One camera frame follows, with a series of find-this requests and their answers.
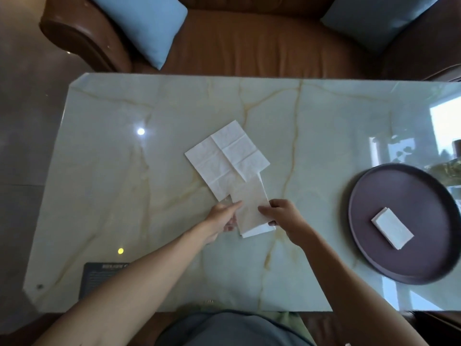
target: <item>light blue pillow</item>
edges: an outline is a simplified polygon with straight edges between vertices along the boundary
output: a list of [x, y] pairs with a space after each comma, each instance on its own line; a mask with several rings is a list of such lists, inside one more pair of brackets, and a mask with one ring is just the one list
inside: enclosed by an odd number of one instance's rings
[[437, 0], [335, 0], [320, 20], [377, 54]]
[[187, 16], [178, 0], [94, 0], [157, 69]]

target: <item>marble table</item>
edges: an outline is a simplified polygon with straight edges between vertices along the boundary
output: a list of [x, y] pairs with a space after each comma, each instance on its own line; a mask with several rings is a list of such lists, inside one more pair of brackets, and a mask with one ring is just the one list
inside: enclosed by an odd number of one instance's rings
[[[395, 283], [361, 256], [343, 209], [350, 180], [372, 166], [449, 160], [460, 109], [461, 83], [83, 75], [69, 88], [24, 290], [39, 311], [66, 311], [86, 262], [131, 262], [202, 220], [216, 199], [184, 152], [236, 119], [271, 163], [261, 173], [268, 197], [294, 201], [396, 309], [460, 310], [461, 265], [429, 285]], [[209, 299], [331, 310], [281, 229], [221, 235], [160, 310]]]

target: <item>hand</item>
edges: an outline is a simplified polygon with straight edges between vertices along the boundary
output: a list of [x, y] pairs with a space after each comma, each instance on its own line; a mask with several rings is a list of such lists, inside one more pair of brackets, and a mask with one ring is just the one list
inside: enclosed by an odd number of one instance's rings
[[287, 199], [272, 199], [269, 206], [258, 206], [264, 216], [274, 219], [271, 226], [280, 226], [293, 244], [298, 245], [305, 230], [312, 230], [296, 206]]
[[242, 204], [242, 201], [230, 205], [218, 203], [211, 208], [205, 220], [199, 224], [205, 234], [205, 244], [214, 242], [221, 232], [232, 231], [234, 229], [237, 225], [235, 211]]

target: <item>green fabric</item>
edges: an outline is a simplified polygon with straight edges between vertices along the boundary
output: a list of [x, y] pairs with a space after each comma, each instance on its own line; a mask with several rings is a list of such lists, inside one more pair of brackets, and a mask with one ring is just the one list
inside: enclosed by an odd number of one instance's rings
[[[220, 311], [222, 309], [229, 309], [229, 307], [225, 306], [222, 303], [214, 302], [214, 301], [207, 301], [203, 303], [189, 303], [177, 309], [177, 318], [186, 317], [188, 314], [193, 312], [215, 312]], [[262, 317], [271, 319], [277, 323], [283, 324], [286, 327], [296, 331], [301, 336], [307, 338], [311, 341], [314, 345], [317, 345], [312, 337], [311, 333], [308, 331], [306, 326], [304, 325], [303, 320], [296, 312], [252, 312], [254, 315], [260, 315]]]

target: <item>sofa seat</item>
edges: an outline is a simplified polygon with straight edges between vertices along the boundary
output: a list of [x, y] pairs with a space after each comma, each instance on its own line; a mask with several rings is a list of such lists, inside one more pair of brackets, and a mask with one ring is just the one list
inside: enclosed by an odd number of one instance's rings
[[376, 66], [318, 21], [204, 10], [189, 10], [161, 71], [133, 57], [133, 72], [146, 74], [370, 79]]

